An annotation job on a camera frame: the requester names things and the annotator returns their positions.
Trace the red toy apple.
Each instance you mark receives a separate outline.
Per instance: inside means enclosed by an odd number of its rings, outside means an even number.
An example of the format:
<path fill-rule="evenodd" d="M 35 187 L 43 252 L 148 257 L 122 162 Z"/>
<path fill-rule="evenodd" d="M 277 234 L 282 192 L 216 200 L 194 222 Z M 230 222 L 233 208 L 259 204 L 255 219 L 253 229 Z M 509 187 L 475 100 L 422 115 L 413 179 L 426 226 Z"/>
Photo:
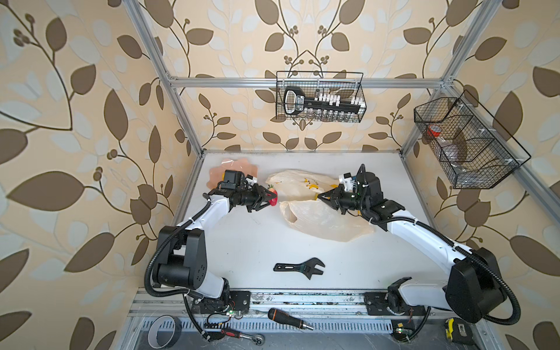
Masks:
<path fill-rule="evenodd" d="M 272 207 L 275 207 L 278 201 L 278 192 L 274 188 L 268 188 L 268 191 L 270 192 L 270 194 L 268 195 L 268 203 Z"/>

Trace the banana print plastic bag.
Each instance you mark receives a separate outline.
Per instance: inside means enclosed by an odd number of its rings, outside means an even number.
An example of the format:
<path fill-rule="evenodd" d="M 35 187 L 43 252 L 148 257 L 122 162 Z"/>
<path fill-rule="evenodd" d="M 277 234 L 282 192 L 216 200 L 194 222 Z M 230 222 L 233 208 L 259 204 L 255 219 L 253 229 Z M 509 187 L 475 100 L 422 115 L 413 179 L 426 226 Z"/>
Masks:
<path fill-rule="evenodd" d="M 351 242 L 376 229 L 359 217 L 342 215 L 318 199 L 318 195 L 335 189 L 337 179 L 329 176 L 285 170 L 266 180 L 278 195 L 279 210 L 287 224 L 309 236 L 335 242 Z"/>

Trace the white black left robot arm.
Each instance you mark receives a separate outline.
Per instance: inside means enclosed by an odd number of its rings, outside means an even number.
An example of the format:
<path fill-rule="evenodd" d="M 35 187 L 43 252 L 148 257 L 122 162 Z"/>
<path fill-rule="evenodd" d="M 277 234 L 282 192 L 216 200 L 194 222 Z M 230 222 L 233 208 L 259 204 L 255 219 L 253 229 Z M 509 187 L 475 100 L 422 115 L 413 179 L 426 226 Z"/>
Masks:
<path fill-rule="evenodd" d="M 144 273 L 145 291 L 153 297 L 183 295 L 200 301 L 213 312 L 236 306 L 227 279 L 209 272 L 205 233 L 235 207 L 249 213 L 275 206 L 277 192 L 258 184 L 255 177 L 227 170 L 216 188 L 203 194 L 204 207 L 177 226 L 165 226 Z"/>

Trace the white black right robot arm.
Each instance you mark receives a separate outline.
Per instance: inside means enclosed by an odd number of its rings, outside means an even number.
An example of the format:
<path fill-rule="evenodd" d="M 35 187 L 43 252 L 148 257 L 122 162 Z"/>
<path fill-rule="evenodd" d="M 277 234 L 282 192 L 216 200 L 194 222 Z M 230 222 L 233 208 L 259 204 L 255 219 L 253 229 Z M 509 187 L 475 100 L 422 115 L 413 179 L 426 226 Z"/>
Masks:
<path fill-rule="evenodd" d="M 485 319 L 497 325 L 514 325 L 521 319 L 519 300 L 502 278 L 492 252 L 472 249 L 417 220 L 403 205 L 385 198 L 380 179 L 364 166 L 355 175 L 341 175 L 336 188 L 317 198 L 341 214 L 356 211 L 369 225 L 417 248 L 446 274 L 439 281 L 403 277 L 393 282 L 385 302 L 392 313 L 424 306 L 452 311 L 470 323 Z"/>

